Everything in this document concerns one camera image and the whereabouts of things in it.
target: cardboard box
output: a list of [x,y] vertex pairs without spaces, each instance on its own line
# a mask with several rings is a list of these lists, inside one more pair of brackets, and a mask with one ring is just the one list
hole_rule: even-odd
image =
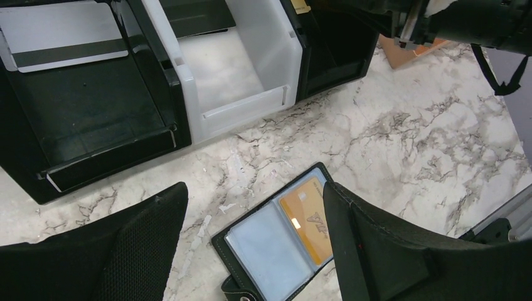
[[434,44],[431,47],[418,46],[416,50],[404,50],[395,45],[393,39],[386,38],[383,35],[379,36],[379,44],[383,48],[392,69],[399,68],[404,64],[407,64],[418,57],[427,55],[449,43],[450,41],[447,40],[435,39]]

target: stitching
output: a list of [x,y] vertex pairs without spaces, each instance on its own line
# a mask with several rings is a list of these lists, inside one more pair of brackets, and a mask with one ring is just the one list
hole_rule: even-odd
[[239,295],[248,295],[249,297],[251,297],[251,299],[253,301],[257,301],[257,299],[255,298],[255,296],[253,296],[251,293],[249,292],[224,292],[224,293],[229,293],[229,294],[232,294],[232,295],[236,295],[236,294],[239,294]]
[[227,279],[226,279],[221,285],[222,285],[222,286],[227,285],[227,283],[228,283],[229,281],[231,281],[231,277],[232,277],[232,276],[227,277]]
[[303,288],[307,287],[307,285],[311,282],[312,280],[308,281],[307,283],[301,285],[300,288],[298,288],[289,298],[287,301],[290,301],[290,300],[293,300],[295,298],[295,296],[297,296],[298,293],[300,293]]
[[318,169],[323,173],[323,176],[328,180],[328,181],[333,181],[333,179],[331,178],[331,175],[329,174],[329,172],[327,170],[322,170],[319,166],[318,166]]
[[241,285],[241,286],[244,286],[244,283],[242,282],[242,280],[240,280],[240,277],[238,277],[238,274],[237,274],[237,271],[235,270],[235,268],[233,267],[233,265],[231,263],[229,263],[229,259],[227,259],[227,257],[225,256],[225,253],[223,252],[223,250],[220,248],[220,242],[219,241],[216,241],[216,246],[218,247],[218,250],[220,251],[220,254],[223,256],[223,258],[225,259],[225,264],[231,269],[231,271],[234,273],[235,277],[237,278],[237,282]]
[[371,218],[371,216],[369,216],[369,215],[366,213],[366,211],[364,211],[364,210],[363,210],[363,209],[362,209],[357,203],[355,203],[350,197],[347,196],[347,194],[345,193],[345,191],[348,191],[347,188],[345,188],[345,187],[338,187],[338,186],[335,185],[335,184],[333,184],[333,185],[331,185],[331,186],[332,186],[332,188],[333,188],[333,189],[334,189],[334,190],[335,190],[335,191],[336,191],[336,192],[337,192],[337,193],[338,193],[338,194],[339,194],[344,200],[346,200],[350,205],[355,205],[355,207],[357,207],[357,208],[360,210],[360,212],[362,212],[362,213],[364,214],[364,216],[365,216],[367,219],[369,219],[369,220],[373,223],[373,226],[375,226],[375,227],[381,229],[381,230],[384,231],[386,234],[388,234],[388,235],[394,237],[395,239],[400,240],[400,241],[402,241],[402,242],[404,242],[404,243],[409,243],[409,244],[413,244],[413,245],[418,245],[418,244],[416,244],[416,243],[412,243],[412,242],[410,242],[410,241],[405,240],[405,239],[402,238],[402,237],[397,236],[396,234],[390,232],[389,230],[387,230],[386,228],[384,228],[384,227],[382,227],[380,224],[378,224],[373,218]]

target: card slot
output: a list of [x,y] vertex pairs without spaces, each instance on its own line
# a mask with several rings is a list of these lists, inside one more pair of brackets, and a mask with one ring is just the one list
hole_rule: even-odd
[[276,208],[278,212],[284,217],[285,224],[290,229],[290,232],[292,233],[292,236],[294,239],[298,242],[298,245],[300,247],[300,250],[303,254],[305,254],[307,261],[309,262],[309,265],[312,267],[314,271],[318,271],[321,267],[323,267],[327,262],[329,262],[332,259],[332,251],[331,256],[328,258],[323,258],[321,260],[320,264],[317,264],[317,255],[312,254],[312,250],[309,250],[306,246],[311,245],[312,243],[309,241],[308,237],[302,233],[298,233],[298,230],[296,229],[296,225],[294,225],[294,222],[292,221],[293,218],[290,216],[293,216],[293,214],[287,213],[285,209],[280,204],[280,200],[284,197],[286,197],[288,194],[290,194],[292,191],[300,187],[302,184],[306,183],[307,181],[311,180],[313,177],[316,177],[318,181],[321,184],[321,189],[323,189],[323,186],[325,185],[325,182],[327,181],[325,175],[319,168],[313,169],[311,172],[308,172],[305,176],[301,177],[296,183],[290,186],[290,188],[285,189],[282,193],[280,193],[278,196],[274,197],[272,202],[275,203]]
[[232,227],[225,240],[266,300],[285,300],[314,274],[274,203]]

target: storage bin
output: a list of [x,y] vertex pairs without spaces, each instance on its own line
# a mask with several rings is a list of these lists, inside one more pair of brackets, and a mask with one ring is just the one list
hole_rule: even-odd
[[302,47],[279,0],[226,0],[236,27],[183,38],[167,16],[183,1],[142,1],[181,80],[193,143],[295,104]]
[[349,14],[312,9],[296,14],[279,0],[302,49],[297,101],[366,76],[378,33]]
[[12,4],[0,9],[0,157],[37,202],[191,144],[140,0]]

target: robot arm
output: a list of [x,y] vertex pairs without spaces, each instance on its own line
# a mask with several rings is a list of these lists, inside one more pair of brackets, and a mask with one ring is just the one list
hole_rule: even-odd
[[[495,95],[519,87],[532,54],[532,0],[308,0],[315,8],[355,15],[408,50],[436,37],[471,44]],[[499,85],[481,47],[525,55],[508,84]]]

